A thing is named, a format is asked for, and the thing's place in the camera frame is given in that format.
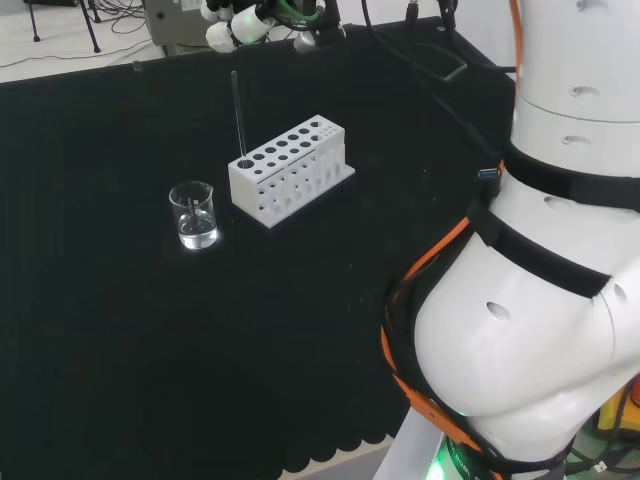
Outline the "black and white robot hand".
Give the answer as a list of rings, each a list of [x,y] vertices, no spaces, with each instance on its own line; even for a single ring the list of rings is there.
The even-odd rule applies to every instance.
[[[205,0],[200,13],[210,23],[205,38],[217,53],[265,43],[271,31],[283,27],[295,35],[294,49],[299,53],[343,42],[346,32],[335,1]]]

